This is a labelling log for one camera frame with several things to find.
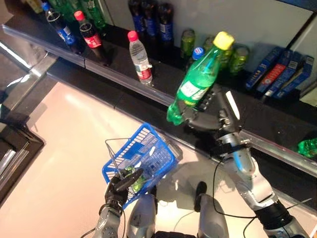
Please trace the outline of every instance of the coca-cola bottle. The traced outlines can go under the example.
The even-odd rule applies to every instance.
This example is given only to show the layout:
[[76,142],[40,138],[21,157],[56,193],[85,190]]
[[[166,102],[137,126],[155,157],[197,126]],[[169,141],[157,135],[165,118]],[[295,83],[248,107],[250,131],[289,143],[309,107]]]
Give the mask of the coca-cola bottle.
[[74,16],[79,21],[79,30],[89,48],[95,53],[98,60],[103,65],[110,65],[110,59],[107,57],[103,43],[95,30],[94,26],[88,21],[82,11],[76,11]]

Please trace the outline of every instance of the soda bottle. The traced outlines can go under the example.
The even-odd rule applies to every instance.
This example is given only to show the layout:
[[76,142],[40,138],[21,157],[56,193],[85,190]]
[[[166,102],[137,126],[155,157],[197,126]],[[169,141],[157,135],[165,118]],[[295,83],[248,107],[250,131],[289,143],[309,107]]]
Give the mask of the soda bottle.
[[130,56],[137,71],[139,80],[143,84],[148,84],[152,81],[151,65],[149,64],[147,52],[138,38],[136,31],[128,33],[130,41]]
[[317,155],[317,138],[310,140],[303,140],[298,144],[298,153],[312,158]]
[[145,16],[145,26],[147,34],[153,38],[155,38],[158,34],[157,8],[158,4],[155,0],[142,1],[142,9]]
[[81,49],[80,44],[77,42],[75,36],[71,33],[70,29],[66,25],[62,15],[58,11],[52,9],[48,2],[42,4],[42,9],[45,11],[46,20],[48,23],[54,27],[56,32],[70,47],[70,49],[75,54],[81,54],[83,49]]
[[234,39],[226,32],[219,32],[213,41],[210,51],[195,62],[187,72],[183,82],[179,86],[174,103],[167,110],[167,121],[174,125],[180,125],[183,117],[179,111],[177,102],[183,100],[189,107],[194,107],[217,78],[221,57],[228,50]]
[[95,0],[83,0],[85,3],[88,12],[90,13],[95,26],[98,28],[98,30],[101,30],[103,34],[105,27],[106,27],[106,22],[103,19],[103,16],[101,15],[99,9],[98,9],[98,4],[96,3]]
[[142,13],[141,0],[129,0],[128,6],[132,14],[135,31],[139,34],[144,34],[144,15]]
[[60,12],[63,15],[66,21],[75,21],[73,9],[69,2],[67,2],[66,0],[49,0],[49,2],[53,6],[53,8],[56,9],[56,11]]
[[95,53],[98,60],[103,65],[110,65],[110,59],[106,55],[102,41],[94,29],[92,23],[88,21],[82,11],[76,11],[74,16],[79,21],[79,30],[89,48]]
[[185,30],[182,35],[182,40],[180,43],[180,56],[183,59],[188,59],[194,49],[195,44],[195,31],[192,29]]
[[201,47],[197,47],[194,49],[193,51],[193,55],[190,57],[190,59],[188,60],[188,63],[186,65],[186,72],[188,71],[188,69],[190,68],[190,66],[196,62],[197,60],[199,60],[205,53],[205,50]]
[[164,48],[170,48],[174,45],[173,35],[173,5],[169,3],[162,3],[158,6],[160,38]]

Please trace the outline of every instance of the cardboard box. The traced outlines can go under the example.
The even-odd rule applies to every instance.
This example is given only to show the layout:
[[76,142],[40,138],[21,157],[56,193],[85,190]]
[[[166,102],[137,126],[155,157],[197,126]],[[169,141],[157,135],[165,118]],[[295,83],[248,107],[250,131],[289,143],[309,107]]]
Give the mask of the cardboard box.
[[265,93],[266,96],[271,97],[276,93],[284,83],[286,83],[295,73],[302,55],[298,52],[293,52],[291,60],[287,68],[281,73],[281,75],[273,82],[273,84],[268,88],[268,91]]
[[303,65],[299,67],[299,70],[292,76],[292,78],[285,83],[282,88],[273,95],[275,98],[282,98],[285,95],[293,91],[298,85],[304,82],[312,73],[314,64],[314,58],[310,56],[305,56]]
[[292,56],[291,50],[284,50],[281,57],[278,59],[278,62],[273,67],[273,69],[262,79],[260,84],[257,87],[257,91],[264,93],[266,89],[269,87],[269,85],[274,82],[278,76],[286,69],[291,56]]
[[250,90],[257,81],[267,72],[273,63],[278,59],[282,53],[283,48],[275,47],[260,63],[257,69],[253,72],[252,76],[246,81],[246,89]]

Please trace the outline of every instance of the blue label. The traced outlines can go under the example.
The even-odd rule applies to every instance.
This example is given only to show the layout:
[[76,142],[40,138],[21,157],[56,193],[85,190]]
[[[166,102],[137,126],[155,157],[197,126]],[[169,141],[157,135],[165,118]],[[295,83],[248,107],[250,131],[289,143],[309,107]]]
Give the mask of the blue label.
[[155,19],[146,19],[145,23],[147,25],[147,33],[150,36],[155,36],[157,34],[157,23]]
[[133,16],[134,28],[136,32],[144,32],[144,19],[143,16]]
[[160,24],[160,36],[163,41],[171,41],[173,39],[173,24]]
[[68,45],[72,45],[76,42],[75,37],[67,26],[64,29],[58,30],[57,33]]

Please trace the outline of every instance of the green plastic bottle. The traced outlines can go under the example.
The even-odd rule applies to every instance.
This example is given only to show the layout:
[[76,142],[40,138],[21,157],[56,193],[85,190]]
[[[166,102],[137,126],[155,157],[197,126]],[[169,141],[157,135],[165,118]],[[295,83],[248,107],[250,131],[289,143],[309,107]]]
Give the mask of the green plastic bottle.
[[308,158],[317,156],[317,138],[298,143],[298,153]]
[[210,51],[192,64],[177,90],[174,103],[168,107],[167,121],[174,125],[180,125],[183,122],[183,117],[177,105],[178,100],[183,100],[189,107],[194,107],[201,100],[216,80],[222,54],[230,48],[233,41],[233,37],[228,33],[219,32]]
[[49,0],[50,4],[53,8],[60,12],[64,19],[68,22],[75,21],[75,17],[73,15],[73,8],[66,0]]
[[106,27],[106,22],[98,8],[98,3],[95,0],[82,0],[85,3],[85,7],[90,13],[95,26],[102,30]]

